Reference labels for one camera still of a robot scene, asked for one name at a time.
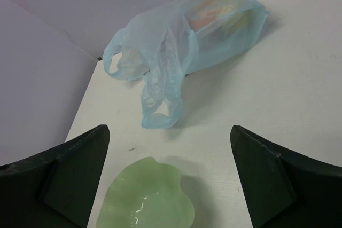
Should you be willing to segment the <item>green flower-shaped glass bowl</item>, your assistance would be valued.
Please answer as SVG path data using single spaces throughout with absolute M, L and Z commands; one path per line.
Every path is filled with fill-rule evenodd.
M 195 209 L 181 177 L 178 168 L 153 157 L 130 164 L 109 186 L 96 227 L 191 227 Z

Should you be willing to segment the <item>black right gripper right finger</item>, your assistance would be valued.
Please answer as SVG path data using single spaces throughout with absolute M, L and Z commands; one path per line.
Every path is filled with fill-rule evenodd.
M 239 125 L 230 142 L 253 227 L 341 227 L 341 167 Z

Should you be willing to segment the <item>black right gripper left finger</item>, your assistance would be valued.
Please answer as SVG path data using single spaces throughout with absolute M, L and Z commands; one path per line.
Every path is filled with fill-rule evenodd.
M 1 227 L 87 227 L 110 142 L 107 125 L 1 166 Z

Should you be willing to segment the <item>light blue plastic bag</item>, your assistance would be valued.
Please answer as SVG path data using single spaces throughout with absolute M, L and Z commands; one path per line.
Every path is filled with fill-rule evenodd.
M 145 82 L 142 127 L 167 129 L 182 115 L 186 75 L 255 46 L 268 11 L 257 0 L 173 0 L 118 30 L 103 53 L 117 80 Z

